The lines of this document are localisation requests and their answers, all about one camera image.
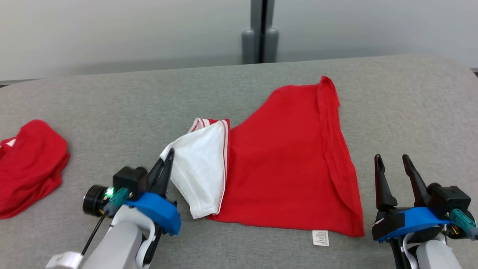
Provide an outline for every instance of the red cloth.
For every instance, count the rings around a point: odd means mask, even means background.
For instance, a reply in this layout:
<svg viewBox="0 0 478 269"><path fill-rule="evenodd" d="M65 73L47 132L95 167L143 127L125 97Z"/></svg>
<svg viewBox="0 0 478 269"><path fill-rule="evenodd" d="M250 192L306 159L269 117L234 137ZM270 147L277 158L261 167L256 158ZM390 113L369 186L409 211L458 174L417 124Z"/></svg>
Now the red cloth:
<svg viewBox="0 0 478 269"><path fill-rule="evenodd" d="M364 236L332 81L284 86L231 130L221 222Z"/></svg>
<svg viewBox="0 0 478 269"><path fill-rule="evenodd" d="M0 142L0 219L14 217L61 184L68 163L66 141L33 120Z"/></svg>

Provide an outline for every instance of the teal connector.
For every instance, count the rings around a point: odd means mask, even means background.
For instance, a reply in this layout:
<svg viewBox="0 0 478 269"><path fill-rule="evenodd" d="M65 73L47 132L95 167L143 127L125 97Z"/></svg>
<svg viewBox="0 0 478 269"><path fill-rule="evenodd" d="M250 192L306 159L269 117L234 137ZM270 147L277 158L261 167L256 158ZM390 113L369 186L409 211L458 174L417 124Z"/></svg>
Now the teal connector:
<svg viewBox="0 0 478 269"><path fill-rule="evenodd" d="M462 228L471 240L478 240L478 228L476 224L468 218L461 210L453 209L450 213L451 221Z"/></svg>
<svg viewBox="0 0 478 269"><path fill-rule="evenodd" d="M127 188L121 188L119 191L113 194L113 197L108 201L103 210L108 211L108 217L111 217L118 211L120 206L126 202L130 197L130 191Z"/></svg>

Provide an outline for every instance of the yellow wire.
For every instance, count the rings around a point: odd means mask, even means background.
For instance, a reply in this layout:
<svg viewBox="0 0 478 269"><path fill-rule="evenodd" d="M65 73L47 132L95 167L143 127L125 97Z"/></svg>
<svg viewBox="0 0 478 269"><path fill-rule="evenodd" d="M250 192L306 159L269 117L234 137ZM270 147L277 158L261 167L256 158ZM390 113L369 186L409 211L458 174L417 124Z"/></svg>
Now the yellow wire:
<svg viewBox="0 0 478 269"><path fill-rule="evenodd" d="M458 234L458 232L455 230L455 228L453 226L450 226L452 228L452 230L455 232L455 235Z"/></svg>

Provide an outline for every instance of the gray tablecloth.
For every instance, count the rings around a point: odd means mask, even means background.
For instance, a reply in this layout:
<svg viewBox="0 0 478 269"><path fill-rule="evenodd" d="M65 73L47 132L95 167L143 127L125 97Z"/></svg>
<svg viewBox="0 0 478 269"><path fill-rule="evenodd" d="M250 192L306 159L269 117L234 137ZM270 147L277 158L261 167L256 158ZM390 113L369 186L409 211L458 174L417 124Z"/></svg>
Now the gray tablecloth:
<svg viewBox="0 0 478 269"><path fill-rule="evenodd" d="M341 101L365 237L330 233L330 247L317 247L310 231L192 220L172 187L169 197L178 200L183 226L178 237L161 239L152 269L394 268L390 246L375 243L370 233L376 153L399 205L413 203L402 167L406 153L427 184L458 185L467 192L478 216L478 78L454 60L387 56L52 78L0 89L0 138L15 136L38 118L69 142L71 152L57 190L0 220L0 268L44 268L55 253L81 251L98 221L82 212L85 191L110 185L124 165L151 168L196 117L230 118L235 126L274 89L315 84L321 75L334 81ZM450 246L464 269L476 268L478 243Z"/></svg>

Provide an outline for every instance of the robotic arm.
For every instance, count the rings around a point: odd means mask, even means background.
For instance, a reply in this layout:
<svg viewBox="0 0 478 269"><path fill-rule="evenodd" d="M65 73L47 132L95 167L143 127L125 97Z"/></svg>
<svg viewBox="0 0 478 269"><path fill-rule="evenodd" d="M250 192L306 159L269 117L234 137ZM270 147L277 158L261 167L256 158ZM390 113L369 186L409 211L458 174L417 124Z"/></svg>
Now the robotic arm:
<svg viewBox="0 0 478 269"><path fill-rule="evenodd" d="M145 168L124 167L113 176L113 186L94 185L83 198L83 211L100 217L82 253L67 251L52 257L47 269L77 269L105 217L113 220L105 237L82 269L147 269L161 235L177 235L181 219L177 203L168 201L174 150Z"/></svg>
<svg viewBox="0 0 478 269"><path fill-rule="evenodd" d="M396 269L461 269L446 238L478 240L478 228L468 211L471 198L457 186L428 187L408 155L402 156L412 183L414 207L397 207L380 155L375 156L377 218L373 240L392 247ZM420 243L408 248L407 244Z"/></svg>

